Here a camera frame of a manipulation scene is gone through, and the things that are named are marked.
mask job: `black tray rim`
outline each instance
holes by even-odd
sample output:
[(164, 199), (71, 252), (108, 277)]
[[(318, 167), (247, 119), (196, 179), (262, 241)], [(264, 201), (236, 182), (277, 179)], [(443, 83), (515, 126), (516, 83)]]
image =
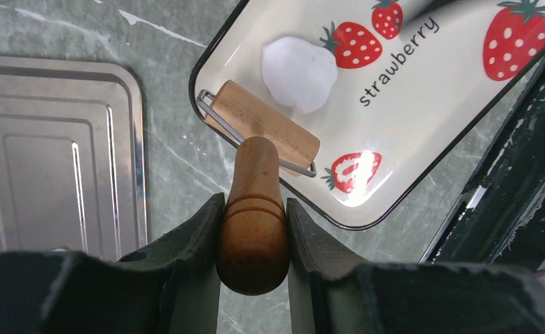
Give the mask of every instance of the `black tray rim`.
[[(227, 20), (223, 23), (223, 26), (219, 29), (217, 34), (213, 37), (211, 40), (211, 43), (207, 46), (205, 51), (202, 55), (200, 55), (200, 58), (197, 60), (196, 64), (194, 65), (192, 72), (190, 74), (190, 79), (188, 83), (188, 93), (189, 93), (189, 99), (190, 104), (192, 105), (192, 109), (194, 110), (194, 113), (196, 116), (202, 120), (203, 116), (200, 112), (198, 105), (196, 104), (196, 78), (198, 77), (198, 74), (200, 73), (200, 70), (203, 68), (203, 66), (206, 64), (206, 62), (209, 60), (210, 56), (213, 54), (214, 50), (219, 46), (221, 41), (225, 38), (225, 35), (231, 29), (231, 26), (235, 23), (237, 18), (241, 15), (241, 13), (244, 11), (245, 7), (248, 5), (250, 0), (240, 0), (240, 2), (235, 6)], [(323, 209), (318, 207), (315, 203), (313, 203), (309, 198), (305, 197), (301, 192), (297, 191), (293, 186), (288, 184), (282, 177), (280, 178), (281, 184), (289, 189), (293, 194), (297, 195), (297, 197), (305, 202), (307, 205), (312, 207), (320, 216), (324, 217), (327, 221), (332, 223), (333, 225), (342, 228), (343, 230), (348, 231), (362, 231), (367, 230), (369, 228), (372, 228), (379, 223), (381, 223), (387, 216), (417, 187), (420, 182), (422, 182), (426, 176), (440, 163), (444, 157), (469, 133), (472, 128), (475, 127), (475, 125), (504, 97), (508, 91), (516, 85), (516, 82), (518, 82), (543, 56), (545, 55), (545, 47), (539, 51), (533, 59), (518, 73), (514, 78), (509, 80), (504, 88), (475, 116), (474, 119), (472, 119), (467, 126), (459, 132), (459, 134), (450, 142), (449, 145), (446, 146), (446, 148), (433, 160), (433, 162), (428, 165), (428, 167), (418, 176), (418, 178), (412, 182), (412, 184), (403, 192), (402, 195), (399, 196), (399, 198), (385, 211), (377, 220), (368, 223), (366, 225), (362, 226), (348, 226), (345, 225), (337, 220), (335, 220), (332, 216), (330, 216), (328, 213), (326, 213)], [(215, 129), (214, 127), (208, 125), (206, 122), (205, 124), (211, 128), (215, 133), (217, 133), (219, 136), (221, 136), (223, 139), (225, 139), (229, 144), (231, 144), (233, 147), (237, 148), (237, 145), (235, 142), (231, 141), (227, 136), (223, 135), (219, 130)]]

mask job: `gray marble surface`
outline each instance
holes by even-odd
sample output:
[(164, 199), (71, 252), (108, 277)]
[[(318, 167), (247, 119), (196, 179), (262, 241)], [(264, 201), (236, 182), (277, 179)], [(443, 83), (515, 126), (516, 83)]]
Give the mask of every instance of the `gray marble surface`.
[[(145, 104), (151, 239), (229, 192), (234, 150), (191, 110), (194, 63), (237, 0), (16, 0), (0, 5), (0, 55), (104, 61), (139, 78)], [(502, 124), (504, 98), (381, 224), (334, 237), (375, 262), (417, 262)], [(283, 189), (285, 197), (290, 192)], [(259, 297), (221, 289), (218, 333), (289, 333), (287, 283)]]

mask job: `strawberry tray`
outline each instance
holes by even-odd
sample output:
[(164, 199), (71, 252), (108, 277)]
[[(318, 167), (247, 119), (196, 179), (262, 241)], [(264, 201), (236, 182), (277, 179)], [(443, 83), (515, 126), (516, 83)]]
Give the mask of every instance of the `strawberry tray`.
[[(341, 228), (372, 227), (545, 53), (545, 0), (467, 1), (400, 31), (420, 2), (242, 0), (192, 72), (194, 111), (203, 89), (245, 87), (321, 141), (317, 176), (281, 182)], [(286, 36), (335, 57), (319, 110), (296, 112), (264, 83), (262, 50)]]

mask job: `silver tray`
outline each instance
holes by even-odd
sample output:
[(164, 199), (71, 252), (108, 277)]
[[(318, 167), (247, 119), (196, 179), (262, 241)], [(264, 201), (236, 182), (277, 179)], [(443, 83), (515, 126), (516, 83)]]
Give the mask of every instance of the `silver tray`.
[(141, 91), (106, 63), (0, 57), (0, 251), (148, 242)]

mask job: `strawberry illustration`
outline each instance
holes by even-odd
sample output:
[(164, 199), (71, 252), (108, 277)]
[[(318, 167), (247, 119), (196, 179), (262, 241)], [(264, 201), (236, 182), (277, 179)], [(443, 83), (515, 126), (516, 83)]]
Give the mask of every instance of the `strawberry illustration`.
[(487, 76), (504, 81), (515, 76), (545, 46), (545, 6), (539, 0), (504, 1), (483, 43)]
[(372, 26), (377, 33), (390, 40), (400, 33), (403, 10), (397, 3), (398, 0), (377, 1), (379, 3), (372, 7)]
[(377, 60), (383, 53), (379, 40), (358, 23), (344, 22), (336, 29), (331, 22), (331, 30), (325, 27), (324, 30), (327, 39), (319, 40), (326, 43), (324, 47), (335, 56), (338, 67), (361, 68)]
[[(338, 188), (341, 192), (351, 193), (356, 187), (367, 186), (377, 173), (383, 158), (376, 152), (357, 152), (342, 155), (334, 161), (331, 169), (325, 168), (328, 175), (323, 176), (329, 190)], [(366, 179), (359, 184), (357, 179)]]

